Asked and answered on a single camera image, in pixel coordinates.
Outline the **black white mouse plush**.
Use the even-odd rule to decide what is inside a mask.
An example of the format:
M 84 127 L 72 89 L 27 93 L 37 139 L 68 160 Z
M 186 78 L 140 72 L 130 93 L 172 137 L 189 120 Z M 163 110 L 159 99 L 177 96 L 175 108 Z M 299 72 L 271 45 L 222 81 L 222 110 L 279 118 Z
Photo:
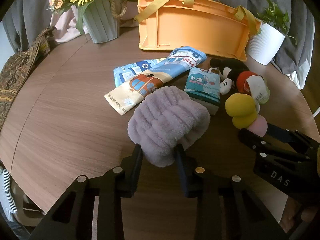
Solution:
M 231 88 L 235 87 L 239 93 L 250 95 L 255 104 L 265 104 L 269 100 L 270 90 L 264 78 L 250 71 L 242 61 L 212 58 L 210 66 L 219 69 L 222 95 L 228 94 Z

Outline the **grey metal flower bucket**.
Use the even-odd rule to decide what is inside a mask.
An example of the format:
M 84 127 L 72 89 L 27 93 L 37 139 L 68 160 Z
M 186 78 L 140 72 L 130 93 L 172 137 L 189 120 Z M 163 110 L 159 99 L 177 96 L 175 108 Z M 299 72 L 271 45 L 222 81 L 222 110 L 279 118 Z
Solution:
M 115 40 L 120 35 L 120 18 L 127 0 L 94 0 L 84 11 L 84 24 L 95 44 Z

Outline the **beige fire truck cloth book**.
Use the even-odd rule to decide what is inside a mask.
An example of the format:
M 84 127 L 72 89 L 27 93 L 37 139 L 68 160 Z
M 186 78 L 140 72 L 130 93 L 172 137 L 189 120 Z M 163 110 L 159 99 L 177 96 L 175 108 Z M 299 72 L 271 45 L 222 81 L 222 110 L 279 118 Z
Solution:
M 172 76 L 165 72 L 146 70 L 125 81 L 117 88 L 104 95 L 106 101 L 120 115 L 142 102 L 149 94 L 161 88 Z

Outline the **pink makeup sponge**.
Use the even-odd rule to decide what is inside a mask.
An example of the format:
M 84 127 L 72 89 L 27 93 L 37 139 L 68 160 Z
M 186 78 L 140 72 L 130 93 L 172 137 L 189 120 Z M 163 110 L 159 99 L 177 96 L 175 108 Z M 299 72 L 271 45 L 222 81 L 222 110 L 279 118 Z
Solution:
M 268 123 L 266 119 L 263 116 L 258 114 L 255 121 L 250 126 L 247 127 L 247 130 L 249 130 L 250 132 L 260 137 L 263 137 L 267 132 L 267 128 L 268 128 Z

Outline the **patterned woven cushion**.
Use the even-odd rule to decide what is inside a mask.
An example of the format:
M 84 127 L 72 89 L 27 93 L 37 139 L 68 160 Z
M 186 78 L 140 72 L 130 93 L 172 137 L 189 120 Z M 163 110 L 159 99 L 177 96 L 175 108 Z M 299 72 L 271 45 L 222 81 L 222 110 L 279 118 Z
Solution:
M 26 51 L 20 51 L 7 60 L 1 71 L 1 126 L 10 111 L 17 94 L 28 77 L 50 52 L 49 41 L 54 37 L 55 27 L 44 29 Z

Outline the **white plant pot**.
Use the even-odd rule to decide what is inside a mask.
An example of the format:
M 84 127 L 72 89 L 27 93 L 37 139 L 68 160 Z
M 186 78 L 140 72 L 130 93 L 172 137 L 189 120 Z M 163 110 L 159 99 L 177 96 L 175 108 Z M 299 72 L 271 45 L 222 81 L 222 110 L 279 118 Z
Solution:
M 259 34 L 249 39 L 246 53 L 258 63 L 266 66 L 280 49 L 285 36 L 267 23 L 263 23 L 260 30 Z

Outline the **blue vehicle print cloth book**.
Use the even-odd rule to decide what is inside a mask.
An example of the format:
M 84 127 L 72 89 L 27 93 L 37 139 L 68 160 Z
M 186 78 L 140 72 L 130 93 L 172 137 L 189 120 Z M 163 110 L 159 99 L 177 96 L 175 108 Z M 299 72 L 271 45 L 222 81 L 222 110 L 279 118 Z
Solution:
M 174 49 L 166 58 L 142 60 L 129 63 L 124 66 L 116 67 L 113 70 L 115 87 L 119 87 L 125 81 L 148 70 L 162 68 L 170 64 L 182 65 L 185 72 L 190 68 L 196 67 L 207 59 L 207 55 L 192 47 L 181 47 Z

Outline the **pink sheer curtain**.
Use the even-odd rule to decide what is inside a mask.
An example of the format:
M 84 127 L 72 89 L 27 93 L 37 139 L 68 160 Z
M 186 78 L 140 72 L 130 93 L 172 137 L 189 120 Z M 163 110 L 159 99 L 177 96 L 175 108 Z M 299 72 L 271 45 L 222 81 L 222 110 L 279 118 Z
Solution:
M 120 26 L 136 27 L 138 23 L 134 22 L 133 18 L 137 14 L 137 2 L 128 2 L 127 11 L 120 19 Z M 57 31 L 55 32 L 56 42 L 65 43 L 80 36 L 80 31 L 78 31 L 75 27 L 77 17 L 78 10 L 75 7 L 72 7 L 71 10 L 63 13 L 62 16 L 59 16 L 58 14 L 52 14 L 50 25 L 57 28 Z

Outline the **lilac fluffy headband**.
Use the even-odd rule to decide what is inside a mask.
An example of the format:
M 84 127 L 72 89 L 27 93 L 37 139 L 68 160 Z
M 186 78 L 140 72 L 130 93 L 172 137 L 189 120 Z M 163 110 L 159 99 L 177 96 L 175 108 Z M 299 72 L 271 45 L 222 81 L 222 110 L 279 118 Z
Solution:
M 139 144 L 148 162 L 166 167 L 174 162 L 174 148 L 186 150 L 204 135 L 210 113 L 176 86 L 149 94 L 128 123 L 128 136 Z

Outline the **teal cartoon tissue pack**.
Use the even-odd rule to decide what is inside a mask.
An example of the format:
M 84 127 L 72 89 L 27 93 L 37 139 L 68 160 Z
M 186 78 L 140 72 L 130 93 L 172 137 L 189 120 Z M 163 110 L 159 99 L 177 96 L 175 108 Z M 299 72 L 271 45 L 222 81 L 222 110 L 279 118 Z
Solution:
M 184 92 L 192 100 L 206 107 L 210 115 L 215 115 L 220 107 L 220 76 L 212 68 L 191 68 Z

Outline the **orange plastic crate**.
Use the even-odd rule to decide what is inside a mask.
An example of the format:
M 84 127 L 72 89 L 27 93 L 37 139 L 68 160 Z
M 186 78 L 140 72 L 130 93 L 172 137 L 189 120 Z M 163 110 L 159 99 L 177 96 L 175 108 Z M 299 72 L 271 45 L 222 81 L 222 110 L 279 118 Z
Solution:
M 138 0 L 138 13 L 154 0 Z M 246 61 L 249 38 L 259 32 L 261 21 L 246 8 L 214 0 L 170 0 L 139 23 L 139 47 L 174 50 L 193 47 L 208 55 Z

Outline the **yellow makeup sponge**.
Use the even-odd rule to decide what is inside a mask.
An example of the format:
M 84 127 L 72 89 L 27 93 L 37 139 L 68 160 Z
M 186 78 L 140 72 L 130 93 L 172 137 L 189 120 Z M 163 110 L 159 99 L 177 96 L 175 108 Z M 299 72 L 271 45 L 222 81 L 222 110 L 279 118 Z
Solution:
M 229 96 L 225 101 L 225 110 L 237 129 L 248 128 L 258 115 L 253 98 L 243 93 Z

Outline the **green leafy plant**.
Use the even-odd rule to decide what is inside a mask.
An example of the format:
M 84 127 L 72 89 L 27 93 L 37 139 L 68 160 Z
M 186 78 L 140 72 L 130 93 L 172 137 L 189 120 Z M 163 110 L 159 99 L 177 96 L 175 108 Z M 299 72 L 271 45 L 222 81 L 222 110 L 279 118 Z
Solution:
M 262 12 L 258 12 L 257 16 L 264 23 L 269 24 L 274 29 L 277 29 L 285 37 L 292 40 L 293 44 L 297 46 L 297 39 L 289 35 L 289 14 L 287 11 L 282 12 L 277 3 L 271 0 L 266 0 L 268 7 L 265 7 Z

